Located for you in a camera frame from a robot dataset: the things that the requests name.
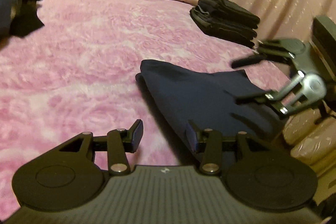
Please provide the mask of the navy blue garment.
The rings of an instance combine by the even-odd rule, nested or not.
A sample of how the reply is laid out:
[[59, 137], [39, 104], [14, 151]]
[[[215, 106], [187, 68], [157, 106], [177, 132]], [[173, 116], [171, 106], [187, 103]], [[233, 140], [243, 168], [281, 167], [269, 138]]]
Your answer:
[[237, 105], [237, 96], [260, 93], [244, 70], [200, 73], [177, 65], [143, 60], [135, 77], [142, 98], [163, 136], [182, 162], [199, 160], [186, 137], [189, 120], [199, 128], [224, 136], [245, 131], [275, 149], [284, 147], [280, 135], [286, 121], [264, 105]]

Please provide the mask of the stack of folded dark clothes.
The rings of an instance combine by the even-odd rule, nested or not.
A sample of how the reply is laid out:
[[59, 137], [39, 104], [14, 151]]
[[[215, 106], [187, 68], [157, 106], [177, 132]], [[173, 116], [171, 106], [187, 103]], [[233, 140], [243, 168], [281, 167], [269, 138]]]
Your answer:
[[229, 0], [199, 0], [190, 16], [208, 35], [253, 48], [260, 18]]

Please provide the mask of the pile of unfolded dark clothes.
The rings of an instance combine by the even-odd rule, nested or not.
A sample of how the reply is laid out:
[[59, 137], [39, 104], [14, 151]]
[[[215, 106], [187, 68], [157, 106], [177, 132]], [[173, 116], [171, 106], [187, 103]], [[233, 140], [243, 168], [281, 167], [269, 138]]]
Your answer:
[[42, 28], [37, 15], [42, 0], [1, 0], [1, 39], [9, 36], [24, 38]]

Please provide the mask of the pink rose pattern blanket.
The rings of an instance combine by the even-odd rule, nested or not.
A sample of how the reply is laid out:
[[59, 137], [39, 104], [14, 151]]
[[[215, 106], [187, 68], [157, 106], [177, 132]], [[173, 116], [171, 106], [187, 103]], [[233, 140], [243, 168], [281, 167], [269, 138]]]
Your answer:
[[185, 165], [187, 152], [135, 77], [142, 60], [196, 72], [230, 70], [244, 46], [205, 35], [172, 0], [43, 0], [44, 26], [1, 41], [1, 219], [19, 207], [15, 171], [75, 135], [141, 119], [131, 165]]

